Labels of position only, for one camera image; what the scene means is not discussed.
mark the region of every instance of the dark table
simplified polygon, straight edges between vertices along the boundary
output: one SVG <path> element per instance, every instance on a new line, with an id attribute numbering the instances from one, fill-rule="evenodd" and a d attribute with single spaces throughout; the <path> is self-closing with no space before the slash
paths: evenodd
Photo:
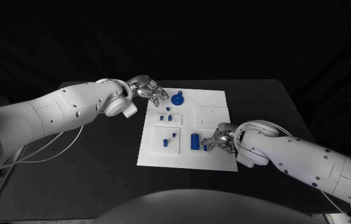
<path id="1" fill-rule="evenodd" d="M 59 88 L 92 81 L 66 82 Z M 278 80 L 158 81 L 163 87 L 224 90 L 232 124 L 259 119 L 282 126 L 293 136 L 314 142 L 296 107 Z M 76 142 L 52 160 L 17 164 L 0 201 L 0 220 L 96 218 L 131 199 L 170 189 L 222 190 L 281 204 L 306 214 L 337 213 L 321 191 L 268 166 L 239 172 L 137 166 L 148 100 L 134 99 L 138 113 L 99 114 L 85 125 Z M 65 132 L 32 158 L 59 153 L 79 128 Z M 56 135 L 30 143 L 22 157 L 45 146 Z M 350 204 L 329 196 L 344 211 Z"/>

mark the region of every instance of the black background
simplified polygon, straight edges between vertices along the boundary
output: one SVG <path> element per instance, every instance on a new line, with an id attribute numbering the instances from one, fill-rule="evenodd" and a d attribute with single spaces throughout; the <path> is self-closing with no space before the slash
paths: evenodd
<path id="1" fill-rule="evenodd" d="M 315 142 L 351 156 L 350 10 L 351 0 L 3 0 L 0 93 L 17 103 L 141 74 L 278 79 Z"/>

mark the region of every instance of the white board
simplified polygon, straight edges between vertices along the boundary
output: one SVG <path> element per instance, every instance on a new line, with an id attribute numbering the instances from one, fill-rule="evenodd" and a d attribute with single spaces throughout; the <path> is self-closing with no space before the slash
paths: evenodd
<path id="1" fill-rule="evenodd" d="M 234 154 L 227 154 L 217 147 L 210 152 L 203 151 L 203 147 L 200 150 L 190 149 L 191 134 L 199 134 L 201 141 L 213 136 L 219 123 L 230 123 L 224 91 L 181 88 L 164 88 L 164 90 L 170 99 L 181 90 L 184 103 L 176 106 L 168 99 L 160 101 L 157 108 L 148 102 L 137 165 L 237 172 Z M 168 115 L 173 115 L 171 119 L 177 118 L 177 121 L 167 121 Z M 200 123 L 204 121 L 201 123 L 204 128 L 197 127 L 197 121 Z M 163 136 L 155 134 L 155 128 L 164 132 Z M 178 152 L 171 152 L 173 147 L 177 147 L 177 139 L 171 137 L 176 129 L 180 129 Z M 163 146 L 165 136 L 170 137 L 167 147 Z"/>

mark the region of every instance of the white cable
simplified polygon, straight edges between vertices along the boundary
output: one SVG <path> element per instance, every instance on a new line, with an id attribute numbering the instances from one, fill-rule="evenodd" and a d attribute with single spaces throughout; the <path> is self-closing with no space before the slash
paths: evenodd
<path id="1" fill-rule="evenodd" d="M 81 128 L 81 131 L 79 131 L 79 133 L 78 133 L 78 135 L 76 135 L 76 137 L 75 137 L 75 140 L 78 139 L 81 132 L 82 132 L 82 128 Z M 56 154 L 56 155 L 55 155 L 53 157 L 50 157 L 49 159 L 43 159 L 42 161 L 36 161 L 36 162 L 23 162 L 23 161 L 20 161 L 19 163 L 37 163 L 37 162 L 46 162 L 46 161 L 50 160 L 52 158 L 58 157 L 58 156 L 66 151 L 66 149 L 70 147 L 70 145 L 63 149 L 63 151 L 60 151 L 59 154 Z"/>
<path id="2" fill-rule="evenodd" d="M 268 124 L 270 124 L 270 125 L 273 125 L 275 127 L 278 127 L 286 134 L 288 134 L 288 136 L 291 136 L 292 137 L 292 134 L 282 128 L 282 127 L 279 127 L 278 125 L 275 125 L 272 122 L 269 122 L 269 121 L 263 121 L 263 122 L 266 122 Z M 322 194 L 324 194 L 324 196 L 325 196 L 325 198 L 329 200 L 329 202 L 332 203 L 332 201 L 331 201 L 331 199 L 328 198 L 328 196 L 325 195 L 325 193 L 322 192 Z M 347 215 L 347 213 L 344 213 L 342 212 L 342 210 L 337 207 L 337 209 L 339 210 L 339 212 L 347 216 L 347 218 L 351 220 L 351 217 Z"/>
<path id="3" fill-rule="evenodd" d="M 0 167 L 0 169 L 3 169 L 3 168 L 6 168 L 6 167 L 10 167 L 10 166 L 13 166 L 14 164 L 17 164 L 17 163 L 22 163 L 27 158 L 30 158 L 37 152 L 40 152 L 53 142 L 55 142 L 55 140 L 60 137 L 60 135 L 63 134 L 63 132 L 56 136 L 56 138 L 49 142 L 49 144 L 45 146 L 45 147 L 42 147 L 35 153 L 32 153 L 29 156 L 26 156 L 26 157 L 23 157 L 19 161 L 16 161 L 16 162 L 12 162 L 12 163 L 9 163 L 9 164 L 6 164 L 6 165 L 3 165 L 1 167 Z"/>

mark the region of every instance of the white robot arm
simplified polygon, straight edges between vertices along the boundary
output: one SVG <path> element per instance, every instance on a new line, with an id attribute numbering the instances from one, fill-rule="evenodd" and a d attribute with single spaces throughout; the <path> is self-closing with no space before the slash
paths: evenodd
<path id="1" fill-rule="evenodd" d="M 250 168 L 268 165 L 270 160 L 279 171 L 351 203 L 350 157 L 283 132 L 288 135 L 281 137 L 276 125 L 260 120 L 239 127 L 220 123 L 201 144 L 209 150 L 217 145 L 227 153 L 236 147 L 237 162 Z"/>
<path id="2" fill-rule="evenodd" d="M 35 100 L 0 107 L 0 168 L 24 145 L 91 123 L 98 114 L 115 116 L 122 112 L 129 118 L 138 111 L 135 96 L 148 98 L 155 107 L 158 99 L 168 99 L 155 81 L 140 75 L 127 82 L 106 78 L 72 85 Z"/>

